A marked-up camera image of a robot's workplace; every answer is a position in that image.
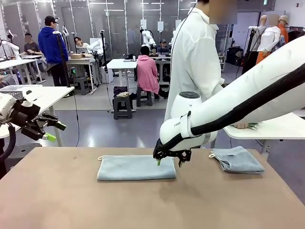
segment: orange shirt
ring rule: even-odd
[[[288,43],[288,32],[287,32],[287,30],[285,29],[285,26],[282,25],[282,24],[278,24],[277,27],[280,28],[280,30],[281,30],[281,35],[284,36],[285,43]]]

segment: orange pants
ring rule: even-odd
[[[267,56],[269,56],[271,52],[268,52],[267,55],[264,57],[264,52],[259,52],[256,60],[256,64],[258,64],[260,61],[265,59]]]

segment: brown table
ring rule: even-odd
[[[256,152],[263,175],[229,174],[194,150],[177,179],[98,182],[102,155],[145,148],[36,148],[0,181],[1,229],[300,229],[305,206]]]

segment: mannequin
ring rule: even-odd
[[[285,25],[288,24],[288,16],[283,15],[278,20],[279,24],[277,25],[278,28],[281,30],[281,35],[284,36],[285,43],[288,43],[288,32],[285,29]]]
[[[258,56],[257,50],[261,44],[262,34],[264,33],[264,31],[266,29],[266,21],[267,21],[267,16],[263,15],[260,18],[259,27],[249,27],[249,29],[251,30],[251,33],[254,30],[255,34],[254,34],[252,42],[251,42],[250,50],[249,50],[249,46],[248,46],[248,50],[246,51],[246,54],[245,54],[245,62],[244,62],[242,74],[244,74],[245,72],[247,72],[248,70],[253,68],[256,64],[256,60],[257,60],[257,56]]]
[[[269,15],[269,25],[271,27],[267,28],[262,37],[261,44],[258,47],[258,57],[256,64],[265,59],[271,54],[272,48],[279,42],[281,36],[281,30],[276,26],[278,22],[278,15]]]

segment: person in pink hoodie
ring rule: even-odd
[[[159,101],[160,96],[164,99],[168,98],[168,92],[161,89],[158,83],[158,71],[156,62],[149,58],[149,48],[143,46],[141,48],[141,54],[138,57],[138,86],[144,91],[154,93],[154,100]]]

